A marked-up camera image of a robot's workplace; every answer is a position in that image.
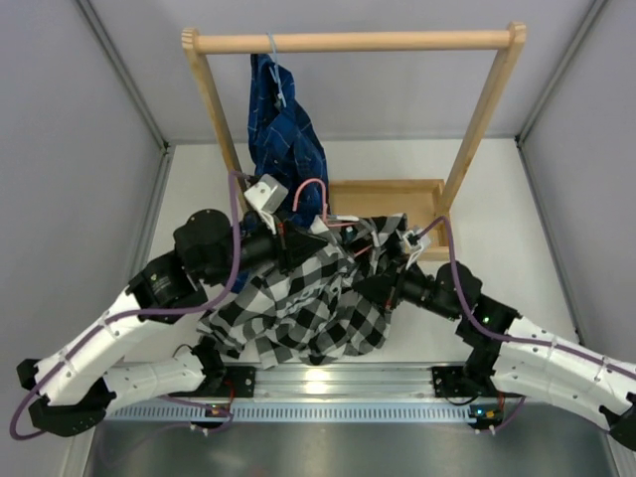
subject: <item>clothing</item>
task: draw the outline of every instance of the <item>clothing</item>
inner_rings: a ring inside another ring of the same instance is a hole
[[[251,55],[251,87],[247,138],[255,174],[269,174],[287,188],[289,194],[280,211],[291,213],[294,195],[306,179],[321,179],[329,185],[325,152],[316,137],[311,119],[296,102],[294,79],[289,70],[279,67],[286,106],[278,98],[278,85],[271,71],[269,55]],[[318,184],[309,184],[301,193],[298,214],[290,218],[308,228],[322,213],[323,197]]]
[[[381,348],[391,329],[391,312],[351,286],[389,266],[398,231],[405,230],[405,215],[361,219],[346,229],[327,229],[317,217],[310,232],[329,241],[324,248],[288,275],[271,265],[258,270],[236,299],[202,321],[199,330],[233,358],[255,340],[265,369],[292,358],[321,365]],[[375,246],[355,259],[342,244],[359,239],[372,239]]]

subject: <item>white table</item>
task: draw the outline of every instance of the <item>white table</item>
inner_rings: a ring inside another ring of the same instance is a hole
[[[344,179],[445,178],[459,140],[346,141],[324,143],[329,176]],[[246,145],[238,146],[246,172],[253,170]],[[173,230],[203,209],[229,213],[227,174],[216,145],[182,145],[175,152],[151,257],[173,246]],[[457,256],[484,282],[483,291],[517,308],[537,324],[575,340],[526,176],[512,139],[487,139],[477,152],[451,209]],[[434,273],[439,263],[424,271]],[[210,291],[214,297],[220,288]],[[182,343],[196,343],[198,317],[182,319],[126,357],[162,360]],[[403,303],[381,350],[348,358],[364,363],[463,361],[470,353],[454,335],[456,324]],[[258,362],[254,346],[240,357]]]

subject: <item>blue plaid shirt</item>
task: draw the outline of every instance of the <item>blue plaid shirt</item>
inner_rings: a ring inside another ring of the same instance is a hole
[[[269,55],[251,55],[251,88],[247,137],[249,154],[256,175],[269,174],[287,188],[289,194],[279,210],[291,212],[298,186],[310,178],[329,185],[325,151],[311,125],[307,112],[296,102],[294,78],[289,70],[279,67],[282,93],[286,106],[278,99],[278,85],[270,69],[274,61]],[[307,185],[298,201],[298,214],[291,220],[309,228],[314,217],[322,213],[320,185]]]

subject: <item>wooden rod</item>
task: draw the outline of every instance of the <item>wooden rod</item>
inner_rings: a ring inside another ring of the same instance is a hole
[[[468,123],[468,129],[464,135],[459,151],[455,157],[455,162],[446,180],[446,185],[442,191],[441,198],[437,203],[435,214],[445,215],[450,210],[450,206],[455,200],[468,167],[475,157],[479,143],[484,137],[490,119],[493,117],[497,103],[508,82],[510,74],[517,63],[519,54],[526,43],[526,25],[522,23],[511,23],[510,45],[506,50],[501,50],[495,56],[493,66],[488,73],[486,83],[481,91],[477,106],[473,116]]]
[[[305,33],[273,39],[280,53],[501,50],[510,45],[511,32]],[[272,53],[267,35],[199,36],[194,48],[202,55]]]
[[[206,109],[208,110],[208,116],[215,128],[217,140],[219,141],[219,146],[221,147],[221,153],[223,155],[224,162],[226,163],[226,167],[228,168],[228,171],[241,172],[237,150],[235,149],[235,144],[232,140],[232,135],[230,134],[230,128],[228,127],[226,114],[223,111],[223,106],[221,105],[219,91],[217,90],[217,85],[215,84],[210,64],[208,63],[208,59],[205,55],[197,53],[194,48],[198,35],[199,31],[196,28],[185,29],[181,35],[183,50],[186,54],[186,58],[188,59],[188,63],[190,63],[192,74],[195,77],[195,81],[199,87],[199,92],[203,98],[203,103],[206,105]],[[238,178],[237,182],[240,190],[245,192],[245,179]],[[242,210],[247,212],[247,204],[243,194],[238,195],[238,201]]]

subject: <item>hanger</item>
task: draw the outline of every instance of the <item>hanger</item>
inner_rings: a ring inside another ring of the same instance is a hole
[[[274,56],[274,69],[269,67],[269,73],[278,85],[278,101],[282,102],[283,107],[287,107],[287,101],[285,101],[285,96],[282,93],[282,83],[280,82],[280,75],[278,74],[278,52],[276,51],[276,43],[274,42],[274,37],[271,33],[267,33],[267,38],[269,38],[269,44],[271,45],[271,51],[273,52]]]

